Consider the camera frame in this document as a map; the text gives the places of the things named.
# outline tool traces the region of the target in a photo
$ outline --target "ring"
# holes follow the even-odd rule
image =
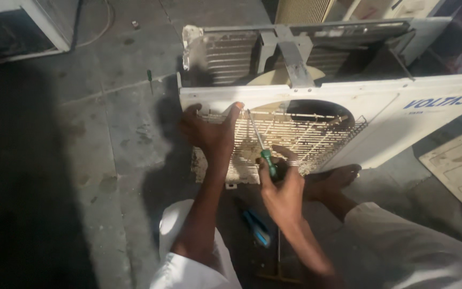
[[[300,167],[299,161],[288,161],[287,163],[289,167]]]

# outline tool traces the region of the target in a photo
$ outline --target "white cable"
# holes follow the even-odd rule
[[[104,1],[106,2],[106,8],[108,10],[108,17],[107,17],[106,27],[94,39],[92,39],[92,40],[90,40],[88,42],[85,42],[85,43],[78,44],[78,45],[76,45],[76,48],[87,46],[87,45],[90,45],[90,44],[94,43],[97,39],[101,38],[101,36],[103,36],[106,33],[106,31],[108,31],[108,29],[110,29],[110,26],[111,26],[111,4],[108,2],[108,0],[104,0]]]

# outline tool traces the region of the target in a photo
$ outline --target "blue pliers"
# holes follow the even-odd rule
[[[247,221],[249,229],[253,233],[254,239],[263,247],[268,248],[272,241],[272,235],[265,223],[260,219],[260,217],[251,209],[247,203],[240,199],[235,198],[234,203],[240,209],[242,216]]]

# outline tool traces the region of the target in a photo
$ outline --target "foot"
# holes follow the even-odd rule
[[[348,165],[324,173],[307,175],[304,187],[305,200],[322,200],[326,194],[348,187],[360,170],[360,165]]]

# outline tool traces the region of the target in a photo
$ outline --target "beige fan blade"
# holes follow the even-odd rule
[[[312,66],[308,66],[307,70],[310,73],[311,78],[313,78],[313,80],[319,79],[325,76],[325,73],[323,73],[322,70],[314,68]],[[285,67],[282,69],[276,69],[276,70],[269,71],[263,75],[260,75],[254,78],[251,82],[247,83],[247,85],[275,85],[275,84],[287,84],[287,85],[292,84],[292,82],[290,82],[290,77],[288,76],[288,70],[286,70]],[[268,113],[271,113],[271,112],[284,112],[285,113],[289,104],[290,104],[290,101],[274,102],[274,103],[263,105],[258,108],[251,109],[251,111],[268,112]],[[268,115],[256,115],[256,118],[266,120],[272,117]],[[283,120],[283,121],[288,121],[289,118],[290,117],[288,116],[277,116],[277,119]]]

